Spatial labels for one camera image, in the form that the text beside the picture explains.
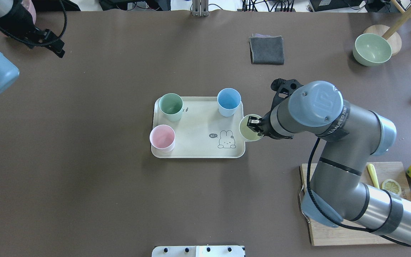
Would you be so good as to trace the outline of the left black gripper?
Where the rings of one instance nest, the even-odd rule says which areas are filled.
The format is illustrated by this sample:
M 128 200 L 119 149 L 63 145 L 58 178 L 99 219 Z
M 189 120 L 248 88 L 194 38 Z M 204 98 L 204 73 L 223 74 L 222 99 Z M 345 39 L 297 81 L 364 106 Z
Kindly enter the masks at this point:
M 34 25 L 32 15 L 21 0 L 10 0 L 10 10 L 0 16 L 0 28 L 20 39 L 28 47 L 32 44 L 47 44 L 45 47 L 62 58 L 64 42 L 51 30 L 40 30 Z

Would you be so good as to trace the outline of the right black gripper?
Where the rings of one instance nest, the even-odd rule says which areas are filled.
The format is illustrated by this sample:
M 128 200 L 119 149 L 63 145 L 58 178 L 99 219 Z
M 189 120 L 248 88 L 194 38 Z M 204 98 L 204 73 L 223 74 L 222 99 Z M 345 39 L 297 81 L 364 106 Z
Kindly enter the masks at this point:
M 248 117 L 247 127 L 254 133 L 272 139 L 292 139 L 294 134 L 285 130 L 279 123 L 278 106 L 281 102 L 287 100 L 295 90 L 302 86 L 303 85 L 295 79 L 275 79 L 270 85 L 271 90 L 275 91 L 271 110 L 263 118 Z

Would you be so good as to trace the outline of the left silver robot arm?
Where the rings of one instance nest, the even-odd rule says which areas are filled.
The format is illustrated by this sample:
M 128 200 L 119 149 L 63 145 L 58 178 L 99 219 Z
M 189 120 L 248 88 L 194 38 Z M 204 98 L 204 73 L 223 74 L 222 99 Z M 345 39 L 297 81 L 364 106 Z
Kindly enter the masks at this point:
M 0 32 L 29 48 L 45 47 L 58 57 L 64 56 L 64 42 L 62 36 L 67 27 L 67 13 L 64 15 L 64 26 L 59 35 L 51 30 L 39 29 L 33 22 L 21 0 L 0 0 Z M 19 77 L 19 69 L 0 52 L 0 94 L 9 88 Z

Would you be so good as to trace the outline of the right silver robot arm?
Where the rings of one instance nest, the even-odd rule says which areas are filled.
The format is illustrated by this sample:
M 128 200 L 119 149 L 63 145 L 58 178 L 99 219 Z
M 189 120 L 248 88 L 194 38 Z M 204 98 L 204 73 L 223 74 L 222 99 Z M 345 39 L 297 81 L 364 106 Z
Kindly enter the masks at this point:
M 308 131 L 326 142 L 315 171 L 307 171 L 302 212 L 326 226 L 411 247 L 411 201 L 360 182 L 367 159 L 395 142 L 393 122 L 344 100 L 326 81 L 277 79 L 271 89 L 271 110 L 263 118 L 249 117 L 250 130 L 278 140 Z

